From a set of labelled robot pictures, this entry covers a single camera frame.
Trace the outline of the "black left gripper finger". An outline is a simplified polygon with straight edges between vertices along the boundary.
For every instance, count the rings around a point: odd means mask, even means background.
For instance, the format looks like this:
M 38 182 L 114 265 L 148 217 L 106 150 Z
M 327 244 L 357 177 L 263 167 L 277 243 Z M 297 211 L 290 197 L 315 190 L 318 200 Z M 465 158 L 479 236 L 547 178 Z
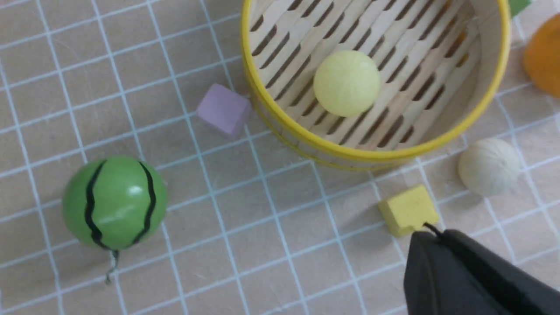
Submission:
M 404 274 L 410 315 L 557 315 L 559 292 L 455 229 L 412 233 Z

